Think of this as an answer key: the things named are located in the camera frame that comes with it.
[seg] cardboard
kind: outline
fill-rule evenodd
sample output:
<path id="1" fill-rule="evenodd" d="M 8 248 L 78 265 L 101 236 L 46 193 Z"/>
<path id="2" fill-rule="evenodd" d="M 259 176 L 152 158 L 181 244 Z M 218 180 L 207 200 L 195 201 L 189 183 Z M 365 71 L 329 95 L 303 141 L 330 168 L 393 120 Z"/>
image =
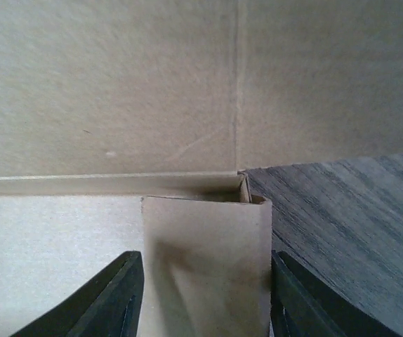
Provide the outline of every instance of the cardboard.
<path id="1" fill-rule="evenodd" d="M 0 0 L 0 177 L 403 151 L 403 2 Z"/>
<path id="2" fill-rule="evenodd" d="M 142 178 L 150 189 L 151 177 Z M 66 179 L 70 189 L 80 185 Z M 112 186 L 108 177 L 85 179 L 89 190 Z M 181 192 L 188 180 L 180 179 L 171 185 Z M 31 195 L 0 195 L 0 336 L 53 308 L 126 250 L 142 251 L 145 264 L 139 336 L 212 336 L 212 329 L 266 336 L 271 203 L 245 201 L 244 176 L 224 177 L 223 194 L 218 186 L 207 193 L 203 181 L 212 179 L 194 179 L 183 193 L 190 199 L 172 194 L 142 203 L 141 196 L 125 194 L 47 195 L 41 190 L 47 184 L 35 179 L 23 180 Z M 163 186 L 169 177 L 152 181 Z M 123 187 L 128 183 L 138 186 L 124 177 Z"/>
<path id="3" fill-rule="evenodd" d="M 143 336 L 268 336 L 271 203 L 148 197 Z"/>

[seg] cardboard wall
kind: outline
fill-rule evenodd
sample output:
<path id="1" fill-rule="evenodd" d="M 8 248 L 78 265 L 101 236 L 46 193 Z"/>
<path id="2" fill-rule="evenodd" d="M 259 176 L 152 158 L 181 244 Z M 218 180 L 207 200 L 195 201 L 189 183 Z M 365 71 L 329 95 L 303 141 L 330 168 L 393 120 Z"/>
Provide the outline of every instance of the cardboard wall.
<path id="1" fill-rule="evenodd" d="M 0 176 L 403 151 L 403 1 L 0 0 Z"/>

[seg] wood grain floor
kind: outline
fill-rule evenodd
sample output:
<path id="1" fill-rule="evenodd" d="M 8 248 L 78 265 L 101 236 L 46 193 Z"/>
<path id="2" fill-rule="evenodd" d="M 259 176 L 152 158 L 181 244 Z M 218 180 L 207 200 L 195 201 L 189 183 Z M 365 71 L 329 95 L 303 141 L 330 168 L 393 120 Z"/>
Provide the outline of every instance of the wood grain floor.
<path id="1" fill-rule="evenodd" d="M 273 247 L 403 335 L 403 154 L 248 171 Z"/>

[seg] crease line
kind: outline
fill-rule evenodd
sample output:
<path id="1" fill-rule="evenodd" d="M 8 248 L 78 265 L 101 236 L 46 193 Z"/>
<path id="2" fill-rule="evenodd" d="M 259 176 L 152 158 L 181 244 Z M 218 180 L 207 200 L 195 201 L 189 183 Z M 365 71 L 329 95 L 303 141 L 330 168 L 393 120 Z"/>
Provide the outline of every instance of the crease line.
<path id="1" fill-rule="evenodd" d="M 235 81 L 236 81 L 236 107 L 235 107 L 235 123 L 234 123 L 234 158 L 236 170 L 240 170 L 241 163 L 240 140 L 238 134 L 242 122 L 243 105 L 244 105 L 244 80 L 246 70 L 246 18 L 247 8 L 245 0 L 237 0 L 236 12 L 236 32 L 234 43 L 234 66 L 235 66 Z"/>

